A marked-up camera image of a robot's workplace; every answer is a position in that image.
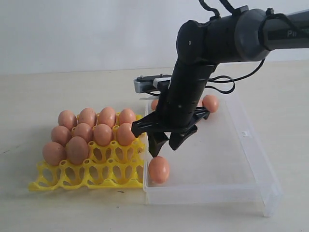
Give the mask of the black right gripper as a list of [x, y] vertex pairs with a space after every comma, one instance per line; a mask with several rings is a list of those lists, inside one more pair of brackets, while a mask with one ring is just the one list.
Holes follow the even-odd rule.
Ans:
[[196, 106], [205, 85], [217, 64], [200, 61], [186, 64], [177, 59], [168, 88], [161, 90], [156, 110], [139, 121], [133, 122], [131, 131], [138, 137], [146, 132], [148, 150], [157, 157], [162, 146], [169, 140], [172, 150], [197, 132]]

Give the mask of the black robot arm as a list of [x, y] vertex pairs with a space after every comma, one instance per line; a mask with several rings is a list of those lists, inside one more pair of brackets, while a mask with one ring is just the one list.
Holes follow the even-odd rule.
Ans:
[[140, 76], [134, 80], [137, 93], [158, 97], [156, 109], [131, 128], [136, 137], [147, 134], [152, 157], [159, 154], [164, 143], [178, 149], [197, 131], [197, 122], [209, 116], [209, 108], [198, 106], [208, 82], [235, 82], [229, 76], [211, 76], [219, 64], [263, 64], [273, 50], [309, 46], [308, 10], [285, 15], [271, 8], [234, 8], [226, 0], [222, 4], [229, 16], [221, 17], [214, 9], [208, 22], [189, 20], [182, 24], [171, 75]]

